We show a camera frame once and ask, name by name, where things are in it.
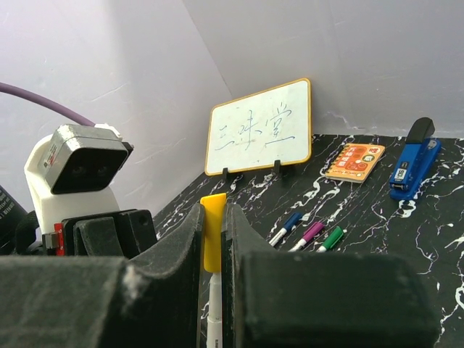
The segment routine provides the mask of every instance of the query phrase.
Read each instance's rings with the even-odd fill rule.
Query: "small whiteboard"
[[[204,171],[219,175],[293,165],[311,157],[311,84],[306,78],[211,111]]]

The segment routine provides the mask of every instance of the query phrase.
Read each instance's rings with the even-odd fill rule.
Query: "camera lens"
[[[108,173],[108,167],[106,166],[99,168],[96,172],[98,176],[105,176],[107,173]]]
[[[79,177],[79,176],[82,176],[86,173],[86,169],[80,165],[78,167],[75,167],[72,169],[72,174],[75,176],[75,177]]]

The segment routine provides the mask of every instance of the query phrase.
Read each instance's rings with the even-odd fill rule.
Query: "wall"
[[[113,189],[156,213],[204,167],[211,106],[231,98],[180,0],[3,0],[0,80],[114,125],[136,150]],[[0,183],[33,209],[22,169],[66,121],[0,95]]]
[[[316,133],[464,137],[464,1],[184,4],[233,97],[308,77]]]

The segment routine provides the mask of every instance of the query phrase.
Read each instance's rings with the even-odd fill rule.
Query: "purple marker cap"
[[[314,238],[316,234],[321,232],[324,229],[324,225],[322,223],[313,223],[311,227],[308,228],[306,232],[304,232],[303,239],[308,242]]]

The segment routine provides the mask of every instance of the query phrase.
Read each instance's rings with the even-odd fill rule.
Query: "black marble table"
[[[386,146],[381,161],[363,184],[327,180],[323,173],[346,143]],[[225,182],[200,175],[155,218],[159,236],[169,233],[202,196],[226,192],[240,204],[253,228],[267,240],[291,213],[305,221],[276,247],[289,250],[315,221],[345,231],[332,252],[396,254],[415,269],[428,290],[442,327],[436,347],[464,345],[464,139],[443,139],[442,150],[417,197],[398,202],[389,197],[389,176],[404,138],[384,136],[314,136],[312,157],[277,175],[258,170]],[[314,251],[324,238],[310,244]],[[207,314],[205,279],[202,317]]]

